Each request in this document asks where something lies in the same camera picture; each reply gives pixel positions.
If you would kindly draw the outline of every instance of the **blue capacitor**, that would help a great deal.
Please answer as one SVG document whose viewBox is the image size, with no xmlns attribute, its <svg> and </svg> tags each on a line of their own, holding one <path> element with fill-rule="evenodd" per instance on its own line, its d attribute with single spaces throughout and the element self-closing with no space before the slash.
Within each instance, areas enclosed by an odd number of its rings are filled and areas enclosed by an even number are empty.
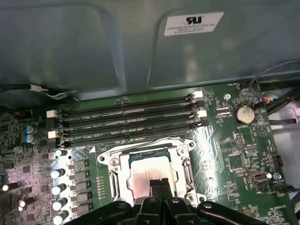
<svg viewBox="0 0 300 225">
<path fill-rule="evenodd" d="M 34 144 L 38 141 L 38 138 L 35 135 L 26 135 L 25 136 L 25 142 Z"/>
<path fill-rule="evenodd" d="M 24 127 L 24 132 L 29 134 L 29 135 L 32 135 L 32 134 L 35 134 L 37 132 L 37 128 L 34 127 L 34 126 L 28 125 L 28 126 Z"/>
</svg>

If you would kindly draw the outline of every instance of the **cpu socket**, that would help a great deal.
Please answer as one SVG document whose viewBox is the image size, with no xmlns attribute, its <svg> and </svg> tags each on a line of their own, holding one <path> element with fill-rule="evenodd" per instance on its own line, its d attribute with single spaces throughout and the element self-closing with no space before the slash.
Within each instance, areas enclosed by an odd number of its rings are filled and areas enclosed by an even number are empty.
<svg viewBox="0 0 300 225">
<path fill-rule="evenodd" d="M 173 196 L 188 199 L 193 206 L 206 201 L 196 193 L 189 152 L 196 143 L 180 137 L 117 146 L 100 154 L 98 162 L 108 166 L 112 200 L 132 206 L 149 196 L 150 180 L 168 178 Z"/>
</svg>

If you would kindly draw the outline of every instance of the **motherboard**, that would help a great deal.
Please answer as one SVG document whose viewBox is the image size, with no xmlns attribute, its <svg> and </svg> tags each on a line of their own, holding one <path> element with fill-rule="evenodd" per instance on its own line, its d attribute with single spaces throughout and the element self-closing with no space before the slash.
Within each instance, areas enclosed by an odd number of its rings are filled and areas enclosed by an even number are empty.
<svg viewBox="0 0 300 225">
<path fill-rule="evenodd" d="M 142 187 L 150 177 L 170 180 L 172 153 L 165 150 L 178 141 L 187 143 L 182 164 L 190 163 L 192 174 L 183 197 L 293 224 L 288 194 L 275 189 L 285 180 L 267 113 L 243 83 L 3 112 L 0 131 L 0 225 L 59 225 L 127 200 L 118 194 L 124 181 L 112 181 L 121 156 L 104 163 L 114 149 L 131 152 L 122 170 L 127 164 L 132 190 L 141 189 L 139 177 L 149 176 Z M 147 143 L 163 146 L 150 154 Z"/>
</svg>

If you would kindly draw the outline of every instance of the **white connector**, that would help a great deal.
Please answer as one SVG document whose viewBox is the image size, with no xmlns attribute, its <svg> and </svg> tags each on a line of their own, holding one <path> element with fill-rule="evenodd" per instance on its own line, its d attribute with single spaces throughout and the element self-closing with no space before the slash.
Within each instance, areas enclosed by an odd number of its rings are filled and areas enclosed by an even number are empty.
<svg viewBox="0 0 300 225">
<path fill-rule="evenodd" d="M 194 98 L 202 98 L 203 97 L 203 92 L 201 90 L 199 91 L 194 91 L 193 93 Z"/>
<path fill-rule="evenodd" d="M 201 117 L 207 117 L 207 112 L 206 112 L 206 110 L 199 110 L 199 111 L 197 112 L 197 117 L 198 117 L 198 118 L 201 118 Z"/>
<path fill-rule="evenodd" d="M 48 131 L 48 139 L 57 138 L 57 137 L 59 137 L 58 130 Z"/>
<path fill-rule="evenodd" d="M 46 112 L 47 118 L 57 118 L 58 113 L 56 110 L 49 110 Z"/>
</svg>

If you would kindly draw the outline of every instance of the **cable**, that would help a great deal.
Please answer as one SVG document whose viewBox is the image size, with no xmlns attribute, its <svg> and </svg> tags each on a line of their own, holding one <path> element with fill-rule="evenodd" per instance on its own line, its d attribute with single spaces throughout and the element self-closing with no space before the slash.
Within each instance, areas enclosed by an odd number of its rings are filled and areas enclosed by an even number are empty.
<svg viewBox="0 0 300 225">
<path fill-rule="evenodd" d="M 284 94 L 283 96 L 281 96 L 280 98 L 278 98 L 276 101 L 273 101 L 273 103 L 266 108 L 268 115 L 271 115 L 274 112 L 282 109 L 298 97 L 300 97 L 300 88 L 296 87 Z"/>
<path fill-rule="evenodd" d="M 289 60 L 289 61 L 285 61 L 285 62 L 281 62 L 278 63 L 272 67 L 269 67 L 267 69 L 265 69 L 264 71 L 262 71 L 261 73 L 257 74 L 255 77 L 253 77 L 253 79 L 250 81 L 249 83 L 249 90 L 254 93 L 255 95 L 257 95 L 259 98 L 263 98 L 263 96 L 258 93 L 256 90 L 254 90 L 252 88 L 253 84 L 257 81 L 257 79 L 259 79 L 261 76 L 265 75 L 266 73 L 276 69 L 276 68 L 280 68 L 282 66 L 288 65 L 288 64 L 294 64 L 294 63 L 299 63 L 300 64 L 300 60 Z"/>
<path fill-rule="evenodd" d="M 45 92 L 47 96 L 54 100 L 60 100 L 68 97 L 68 94 L 66 92 L 60 92 L 54 89 L 46 89 L 38 85 L 26 83 L 0 85 L 0 92 L 4 92 L 7 90 L 31 90 L 36 92 Z"/>
<path fill-rule="evenodd" d="M 296 119 L 287 119 L 287 120 L 269 120 L 271 125 L 291 125 L 297 124 Z"/>
</svg>

